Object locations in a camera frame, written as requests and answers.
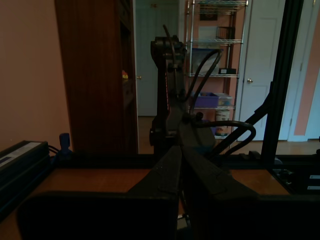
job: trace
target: orange wall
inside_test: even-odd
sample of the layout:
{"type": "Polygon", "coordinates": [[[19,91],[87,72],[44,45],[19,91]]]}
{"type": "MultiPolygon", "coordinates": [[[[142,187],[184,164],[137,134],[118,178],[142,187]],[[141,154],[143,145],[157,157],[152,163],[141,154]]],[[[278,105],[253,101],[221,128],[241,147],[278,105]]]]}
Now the orange wall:
{"type": "Polygon", "coordinates": [[[70,132],[54,0],[0,0],[0,151],[70,132]]]}
{"type": "Polygon", "coordinates": [[[305,135],[320,68],[320,14],[317,16],[294,135],[305,135]]]}

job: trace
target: doorway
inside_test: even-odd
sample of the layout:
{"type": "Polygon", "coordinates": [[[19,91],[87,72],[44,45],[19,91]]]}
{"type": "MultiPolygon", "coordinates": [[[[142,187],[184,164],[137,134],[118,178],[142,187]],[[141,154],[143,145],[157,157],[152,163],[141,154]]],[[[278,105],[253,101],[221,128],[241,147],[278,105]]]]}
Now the doorway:
{"type": "Polygon", "coordinates": [[[151,57],[150,43],[155,37],[166,35],[163,25],[166,25],[171,36],[178,35],[178,16],[178,0],[135,1],[135,65],[139,117],[157,115],[158,69],[151,57]]]}
{"type": "MultiPolygon", "coordinates": [[[[245,72],[242,87],[240,121],[245,121],[266,99],[273,80],[281,32],[285,0],[252,1],[245,72]]],[[[290,80],[282,117],[279,140],[288,140],[299,80],[302,76],[302,62],[306,52],[306,42],[311,23],[313,1],[305,0],[300,18],[295,44],[290,80]]],[[[266,127],[265,116],[254,127],[253,140],[262,141],[266,127]]],[[[248,133],[242,135],[243,141],[248,133]]]]}

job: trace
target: black device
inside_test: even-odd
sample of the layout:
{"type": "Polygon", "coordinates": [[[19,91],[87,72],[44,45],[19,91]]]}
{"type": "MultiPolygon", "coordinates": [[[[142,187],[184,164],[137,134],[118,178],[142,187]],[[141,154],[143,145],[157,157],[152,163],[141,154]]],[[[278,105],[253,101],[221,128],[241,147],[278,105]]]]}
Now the black device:
{"type": "Polygon", "coordinates": [[[0,221],[21,199],[24,189],[50,167],[47,142],[22,141],[0,152],[0,221]]]}
{"type": "Polygon", "coordinates": [[[237,74],[235,68],[219,68],[219,74],[237,74]]]}

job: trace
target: wooden table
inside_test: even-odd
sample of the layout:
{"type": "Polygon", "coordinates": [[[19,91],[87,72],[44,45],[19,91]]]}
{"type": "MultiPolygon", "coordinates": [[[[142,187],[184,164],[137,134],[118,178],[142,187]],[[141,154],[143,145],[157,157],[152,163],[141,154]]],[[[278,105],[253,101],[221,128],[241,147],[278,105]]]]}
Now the wooden table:
{"type": "MultiPolygon", "coordinates": [[[[31,194],[46,191],[83,191],[125,193],[143,179],[149,169],[55,169],[31,194]]],[[[267,170],[232,170],[240,183],[264,195],[287,195],[288,192],[267,170]]],[[[20,240],[13,211],[0,223],[0,239],[20,240]]]]}

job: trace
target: plastic container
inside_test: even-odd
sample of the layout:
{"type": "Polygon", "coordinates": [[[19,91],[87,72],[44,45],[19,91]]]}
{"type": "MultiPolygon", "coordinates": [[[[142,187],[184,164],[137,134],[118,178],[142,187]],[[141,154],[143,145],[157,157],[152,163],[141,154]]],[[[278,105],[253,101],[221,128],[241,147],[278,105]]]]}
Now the plastic container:
{"type": "Polygon", "coordinates": [[[216,108],[218,106],[219,97],[212,92],[200,92],[197,97],[195,108],[216,108]]]}
{"type": "Polygon", "coordinates": [[[215,93],[215,95],[219,97],[219,100],[218,100],[219,107],[231,106],[232,96],[229,96],[226,93],[215,93]]]}
{"type": "MultiPolygon", "coordinates": [[[[215,120],[216,121],[228,121],[230,117],[230,112],[227,109],[221,109],[215,111],[215,120]]],[[[217,126],[215,130],[216,136],[227,136],[228,127],[227,126],[217,126]]]]}
{"type": "MultiPolygon", "coordinates": [[[[199,67],[202,60],[206,57],[208,53],[210,53],[213,49],[210,48],[192,48],[192,73],[195,74],[197,71],[197,68],[199,67]]],[[[217,53],[211,56],[205,64],[202,66],[199,74],[206,74],[211,67],[211,65],[214,63],[217,53]]],[[[211,74],[219,74],[219,64],[220,61],[217,63],[216,67],[214,68],[213,72],[211,74]]]]}

